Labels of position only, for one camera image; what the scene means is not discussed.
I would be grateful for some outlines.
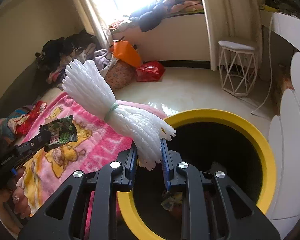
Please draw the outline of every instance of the yellow rim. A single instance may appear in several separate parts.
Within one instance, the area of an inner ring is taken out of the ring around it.
[[[184,111],[165,118],[173,128],[194,122],[216,122],[227,125],[242,133],[256,149],[262,165],[262,187],[257,202],[258,208],[265,214],[271,204],[275,183],[276,167],[271,148],[261,132],[247,120],[226,111],[217,109],[195,109]],[[152,232],[141,220],[131,192],[118,192],[118,203],[124,221],[131,232],[141,240],[163,239]]]

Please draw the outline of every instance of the white wire stool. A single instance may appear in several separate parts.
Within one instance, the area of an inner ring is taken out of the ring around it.
[[[229,37],[219,41],[219,45],[221,47],[219,72],[222,89],[234,96],[247,96],[258,74],[256,44],[237,37]]]

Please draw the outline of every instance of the green band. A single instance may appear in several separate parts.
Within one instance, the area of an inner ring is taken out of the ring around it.
[[[118,106],[119,106],[118,103],[114,103],[114,104],[110,107],[108,113],[106,113],[106,115],[105,115],[103,121],[108,122],[108,121],[109,121],[109,118],[110,118],[110,114],[111,114],[111,113],[113,112],[113,110],[116,109]]]

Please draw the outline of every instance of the black baseboard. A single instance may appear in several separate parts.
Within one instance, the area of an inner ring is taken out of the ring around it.
[[[209,61],[201,60],[160,60],[164,67],[192,67],[210,69]]]

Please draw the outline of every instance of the beige curtain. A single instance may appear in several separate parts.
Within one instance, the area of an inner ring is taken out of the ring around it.
[[[113,44],[111,32],[100,15],[93,0],[73,0],[83,25],[91,35],[95,35],[103,49]]]
[[[218,69],[218,41],[228,36],[256,42],[260,66],[262,32],[257,0],[203,0],[203,6],[208,28],[211,69]]]

